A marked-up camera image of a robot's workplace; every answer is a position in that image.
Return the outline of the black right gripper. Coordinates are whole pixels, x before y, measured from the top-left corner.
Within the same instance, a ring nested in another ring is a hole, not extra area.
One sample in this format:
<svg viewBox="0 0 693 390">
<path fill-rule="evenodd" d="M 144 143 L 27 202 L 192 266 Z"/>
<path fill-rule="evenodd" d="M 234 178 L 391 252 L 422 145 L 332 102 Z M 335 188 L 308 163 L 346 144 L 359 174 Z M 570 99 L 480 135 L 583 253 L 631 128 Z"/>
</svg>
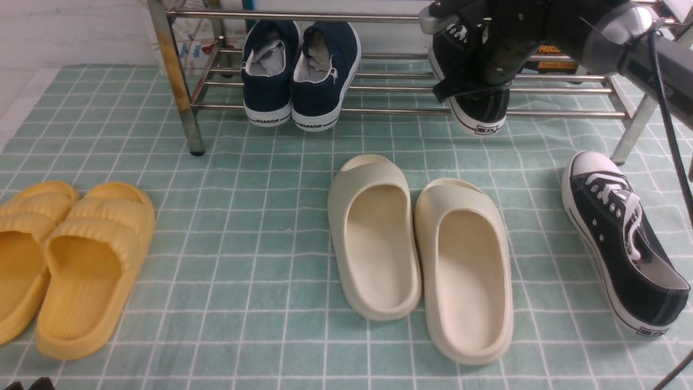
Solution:
<svg viewBox="0 0 693 390">
<path fill-rule="evenodd" d="M 544 39 L 546 17 L 546 1 L 431 2 L 419 12 L 420 28 L 427 35 L 440 33 L 455 22 L 461 22 L 468 32 L 482 24 L 461 64 L 433 87 L 436 99 L 480 99 L 508 89 Z"/>
</svg>

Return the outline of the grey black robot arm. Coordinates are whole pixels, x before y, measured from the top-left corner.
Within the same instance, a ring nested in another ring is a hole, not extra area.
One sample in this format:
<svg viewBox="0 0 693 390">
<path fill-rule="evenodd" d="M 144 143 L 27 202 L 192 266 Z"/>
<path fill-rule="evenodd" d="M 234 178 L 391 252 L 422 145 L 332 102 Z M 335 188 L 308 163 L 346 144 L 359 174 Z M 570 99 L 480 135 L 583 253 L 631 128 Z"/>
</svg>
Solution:
<svg viewBox="0 0 693 390">
<path fill-rule="evenodd" d="M 419 13 L 423 33 L 454 22 L 487 37 L 466 50 L 433 89 L 436 99 L 478 99 L 509 87 L 542 44 L 555 46 L 592 74 L 619 74 L 691 126 L 691 49 L 661 36 L 651 8 L 630 1 L 436 1 Z"/>
</svg>

